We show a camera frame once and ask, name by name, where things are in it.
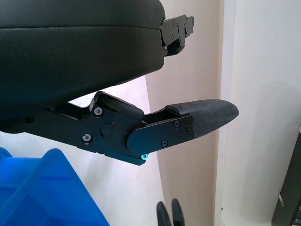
black device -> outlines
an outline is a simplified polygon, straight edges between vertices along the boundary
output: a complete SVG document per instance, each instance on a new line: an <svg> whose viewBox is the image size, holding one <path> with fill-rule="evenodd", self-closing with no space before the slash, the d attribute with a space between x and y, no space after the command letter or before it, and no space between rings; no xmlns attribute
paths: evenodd
<svg viewBox="0 0 301 226"><path fill-rule="evenodd" d="M301 129L278 197L272 226L301 226Z"/></svg>
<svg viewBox="0 0 301 226"><path fill-rule="evenodd" d="M68 103L159 70L193 26L186 15L165 20L159 0L2 1L0 130L141 165L151 152L218 129L238 116L223 100L147 115L101 91L85 108Z"/></svg>

beige wall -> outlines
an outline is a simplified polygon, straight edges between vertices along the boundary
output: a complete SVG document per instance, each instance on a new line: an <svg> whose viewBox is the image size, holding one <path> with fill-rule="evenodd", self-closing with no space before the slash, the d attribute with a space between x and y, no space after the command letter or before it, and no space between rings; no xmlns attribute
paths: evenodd
<svg viewBox="0 0 301 226"><path fill-rule="evenodd" d="M162 0L166 17L195 17L194 33L177 56L146 76L151 111L168 104L218 98L220 91L220 1ZM211 226L214 215L218 133L158 152L164 199L176 197L188 226Z"/></svg>

blue plastic crate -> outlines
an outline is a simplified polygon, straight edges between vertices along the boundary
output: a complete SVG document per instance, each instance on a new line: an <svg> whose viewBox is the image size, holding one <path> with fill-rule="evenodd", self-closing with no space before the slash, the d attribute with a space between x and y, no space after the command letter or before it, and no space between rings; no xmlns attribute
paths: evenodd
<svg viewBox="0 0 301 226"><path fill-rule="evenodd" d="M13 158L0 148L1 226L109 226L59 149Z"/></svg>

white wall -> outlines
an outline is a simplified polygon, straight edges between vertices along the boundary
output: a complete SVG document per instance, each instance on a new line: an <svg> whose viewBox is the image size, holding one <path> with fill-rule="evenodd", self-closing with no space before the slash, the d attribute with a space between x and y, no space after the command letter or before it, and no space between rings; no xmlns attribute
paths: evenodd
<svg viewBox="0 0 301 226"><path fill-rule="evenodd" d="M234 28L235 28L235 10L236 0L221 1L221 99L231 101L231 85L232 85L232 62L234 52ZM228 125L219 129L218 151L216 153L216 184L215 184L215 206L214 206L214 226L221 225L222 212L222 194L225 176L225 162L227 151L227 135Z"/></svg>
<svg viewBox="0 0 301 226"><path fill-rule="evenodd" d="M237 0L226 226L271 225L301 123L300 9L300 0Z"/></svg>

black metal bracket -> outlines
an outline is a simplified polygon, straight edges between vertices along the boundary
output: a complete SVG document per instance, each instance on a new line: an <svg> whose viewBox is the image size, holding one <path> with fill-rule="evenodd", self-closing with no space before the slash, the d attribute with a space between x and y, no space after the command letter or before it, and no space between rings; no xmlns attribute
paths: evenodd
<svg viewBox="0 0 301 226"><path fill-rule="evenodd" d="M161 37L164 56L180 53L185 46L185 39L193 33L194 17L186 15L162 22Z"/></svg>
<svg viewBox="0 0 301 226"><path fill-rule="evenodd" d="M97 92L89 106L65 103L42 112L0 121L7 133L27 132L136 165L151 152L194 139L193 119L167 109L144 115L134 105Z"/></svg>

